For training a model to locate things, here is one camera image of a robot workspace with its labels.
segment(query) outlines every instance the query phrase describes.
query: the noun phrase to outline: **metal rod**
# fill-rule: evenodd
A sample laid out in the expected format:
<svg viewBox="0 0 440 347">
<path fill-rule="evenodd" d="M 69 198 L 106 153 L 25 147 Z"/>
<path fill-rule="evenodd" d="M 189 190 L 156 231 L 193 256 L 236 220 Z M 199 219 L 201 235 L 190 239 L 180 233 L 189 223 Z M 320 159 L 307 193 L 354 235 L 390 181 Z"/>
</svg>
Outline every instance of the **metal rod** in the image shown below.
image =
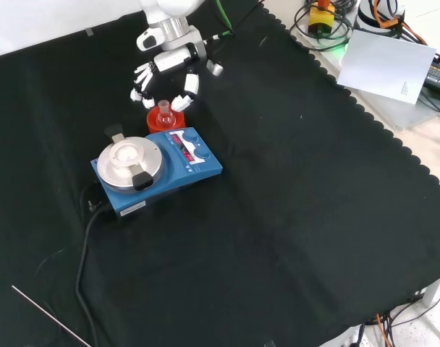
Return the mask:
<svg viewBox="0 0 440 347">
<path fill-rule="evenodd" d="M 21 292 L 19 289 L 17 289 L 16 287 L 12 286 L 12 288 L 19 293 L 20 295 L 24 296 L 24 298 L 26 298 L 28 301 L 30 301 L 31 304 L 35 305 L 39 310 L 41 310 L 44 314 L 46 314 L 48 317 L 50 317 L 54 322 L 56 322 L 57 324 L 61 325 L 61 327 L 63 327 L 70 335 L 74 336 L 76 339 L 78 339 L 81 343 L 83 343 L 85 346 L 87 347 L 91 347 L 88 343 L 86 343 L 84 340 L 82 340 L 81 338 L 79 338 L 77 335 L 75 335 L 74 332 L 72 332 L 68 327 L 66 327 L 64 324 L 62 324 L 60 321 L 58 321 L 56 318 L 54 318 L 53 316 L 51 316 L 47 311 L 45 311 L 43 309 L 43 307 L 41 307 L 40 305 L 38 305 L 37 303 L 35 303 L 31 298 L 29 298 L 27 295 L 25 295 L 23 292 Z"/>
</svg>

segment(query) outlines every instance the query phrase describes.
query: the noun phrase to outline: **white sheet of paper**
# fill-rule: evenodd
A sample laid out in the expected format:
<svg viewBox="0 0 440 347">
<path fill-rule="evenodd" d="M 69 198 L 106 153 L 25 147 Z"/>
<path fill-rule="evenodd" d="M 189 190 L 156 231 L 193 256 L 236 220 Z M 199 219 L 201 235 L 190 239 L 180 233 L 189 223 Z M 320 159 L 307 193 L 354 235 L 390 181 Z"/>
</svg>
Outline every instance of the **white sheet of paper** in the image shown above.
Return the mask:
<svg viewBox="0 0 440 347">
<path fill-rule="evenodd" d="M 436 49 L 354 30 L 338 85 L 416 103 Z"/>
</svg>

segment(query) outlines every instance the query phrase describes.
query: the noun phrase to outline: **red display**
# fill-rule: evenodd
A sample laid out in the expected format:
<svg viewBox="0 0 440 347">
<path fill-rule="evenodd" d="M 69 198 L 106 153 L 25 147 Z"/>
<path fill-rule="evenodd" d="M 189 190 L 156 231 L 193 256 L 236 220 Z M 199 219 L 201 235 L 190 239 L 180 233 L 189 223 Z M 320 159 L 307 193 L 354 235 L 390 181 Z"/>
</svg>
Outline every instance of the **red display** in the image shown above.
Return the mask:
<svg viewBox="0 0 440 347">
<path fill-rule="evenodd" d="M 172 139 L 174 139 L 175 143 L 178 145 L 178 148 L 182 151 L 182 153 L 185 156 L 186 160 L 188 160 L 190 163 L 192 161 L 194 161 L 193 156 L 191 155 L 190 151 L 183 144 L 182 139 L 180 139 L 177 134 L 172 134 Z"/>
</svg>

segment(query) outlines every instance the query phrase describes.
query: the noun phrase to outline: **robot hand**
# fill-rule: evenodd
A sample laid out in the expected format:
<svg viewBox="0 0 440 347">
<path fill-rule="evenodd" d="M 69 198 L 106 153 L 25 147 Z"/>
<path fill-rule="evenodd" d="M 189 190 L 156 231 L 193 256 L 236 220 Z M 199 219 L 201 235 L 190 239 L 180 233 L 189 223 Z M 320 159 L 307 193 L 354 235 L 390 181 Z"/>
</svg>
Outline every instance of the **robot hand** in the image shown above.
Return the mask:
<svg viewBox="0 0 440 347">
<path fill-rule="evenodd" d="M 205 0 L 140 0 L 146 13 L 149 28 L 137 39 L 141 51 L 161 46 L 165 51 L 135 70 L 131 99 L 140 101 L 145 108 L 156 102 L 148 92 L 150 82 L 159 73 L 188 67 L 185 91 L 172 102 L 174 111 L 185 110 L 195 99 L 199 90 L 199 76 L 190 65 L 207 57 L 206 47 L 199 30 L 189 26 L 186 16 L 193 13 Z"/>
<path fill-rule="evenodd" d="M 135 70 L 134 88 L 130 94 L 133 101 L 140 101 L 145 108 L 150 109 L 156 102 L 149 93 L 150 82 L 157 79 L 161 72 L 176 67 L 177 61 L 190 65 L 190 50 L 183 46 L 177 50 L 163 52 L 153 61 L 141 65 Z M 176 112 L 185 110 L 194 100 L 199 91 L 199 76 L 192 67 L 188 67 L 185 81 L 185 91 L 172 101 L 172 109 Z"/>
</svg>

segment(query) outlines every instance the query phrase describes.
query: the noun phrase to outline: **white label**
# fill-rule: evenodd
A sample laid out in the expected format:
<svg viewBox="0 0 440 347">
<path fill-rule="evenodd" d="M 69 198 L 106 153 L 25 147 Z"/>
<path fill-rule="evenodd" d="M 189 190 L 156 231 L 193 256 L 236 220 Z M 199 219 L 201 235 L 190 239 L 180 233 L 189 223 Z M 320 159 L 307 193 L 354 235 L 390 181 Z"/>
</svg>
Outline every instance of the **white label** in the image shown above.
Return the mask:
<svg viewBox="0 0 440 347">
<path fill-rule="evenodd" d="M 129 213 L 132 213 L 133 211 L 136 211 L 142 207 L 146 206 L 146 201 L 142 201 L 136 205 L 133 205 L 132 207 L 126 208 L 125 210 L 120 211 L 120 216 L 123 217 L 124 215 L 128 215 Z"/>
</svg>

